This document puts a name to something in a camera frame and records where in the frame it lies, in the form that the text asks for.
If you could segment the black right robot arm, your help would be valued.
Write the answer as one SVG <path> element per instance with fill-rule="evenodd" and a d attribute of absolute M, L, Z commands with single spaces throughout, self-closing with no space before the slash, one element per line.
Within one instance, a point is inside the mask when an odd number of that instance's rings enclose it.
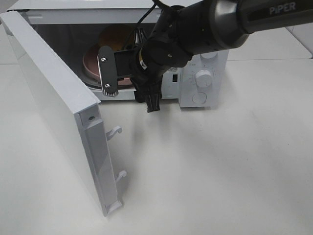
<path fill-rule="evenodd" d="M 307 24 L 310 0 L 202 0 L 184 7 L 154 1 L 161 15 L 150 36 L 114 55 L 113 81 L 130 77 L 148 112 L 159 110 L 161 81 L 171 67 L 194 55 L 238 48 L 254 32 Z"/>

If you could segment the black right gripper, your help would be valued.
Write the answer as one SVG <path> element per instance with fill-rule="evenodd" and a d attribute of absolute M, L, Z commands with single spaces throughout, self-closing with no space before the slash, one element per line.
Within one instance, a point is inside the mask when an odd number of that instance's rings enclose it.
<path fill-rule="evenodd" d="M 148 113 L 159 111 L 162 77 L 169 67 L 142 58 L 142 46 L 147 40 L 144 31 L 135 31 L 131 36 L 133 41 L 127 42 L 127 49 L 114 53 L 117 75 L 131 78 L 135 87 L 135 100 L 146 103 Z"/>

